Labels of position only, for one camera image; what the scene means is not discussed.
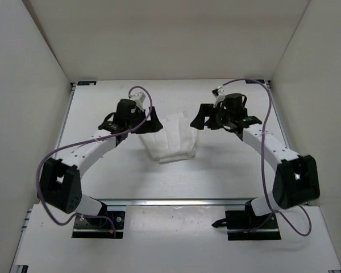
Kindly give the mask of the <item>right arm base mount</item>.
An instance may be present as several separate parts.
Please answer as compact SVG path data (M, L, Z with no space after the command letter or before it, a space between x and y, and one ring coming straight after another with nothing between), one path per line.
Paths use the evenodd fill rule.
M275 214L256 216L251 201L246 202L243 210L226 210L225 218L211 225L214 228L226 227L229 241L281 240Z

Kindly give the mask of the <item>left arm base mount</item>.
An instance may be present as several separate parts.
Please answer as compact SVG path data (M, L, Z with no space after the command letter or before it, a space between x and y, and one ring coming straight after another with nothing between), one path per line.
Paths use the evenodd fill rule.
M122 239L126 216L125 206L107 206L109 220L103 218L83 218L77 216L74 220L72 238L85 239Z

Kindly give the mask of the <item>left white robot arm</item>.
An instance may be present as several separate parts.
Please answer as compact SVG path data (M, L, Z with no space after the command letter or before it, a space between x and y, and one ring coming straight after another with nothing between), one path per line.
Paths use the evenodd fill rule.
M39 180L43 202L64 213L78 213L94 226L107 221L106 205L83 194L81 179L104 154L118 147L129 134L156 133L163 128L154 106L143 109L140 99L121 99L115 112L108 114L91 137L63 159L45 161Z

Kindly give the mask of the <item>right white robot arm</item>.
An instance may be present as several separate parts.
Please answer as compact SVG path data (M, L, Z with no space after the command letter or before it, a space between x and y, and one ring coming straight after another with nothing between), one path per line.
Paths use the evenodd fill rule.
M281 211L320 197L315 159L302 156L285 147L263 129L256 116L248 115L247 97L240 93L219 94L213 104L201 104L191 127L203 130L224 129L234 133L251 146L275 172L272 190L265 196L249 201L243 214L244 223L256 228L264 215Z

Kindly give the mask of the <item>white pleated skirt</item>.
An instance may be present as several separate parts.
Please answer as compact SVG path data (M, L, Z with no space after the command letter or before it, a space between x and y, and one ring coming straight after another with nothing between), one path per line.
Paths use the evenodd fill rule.
M140 136L150 158L160 164L188 160L196 155L197 130L186 111L162 119L163 129Z

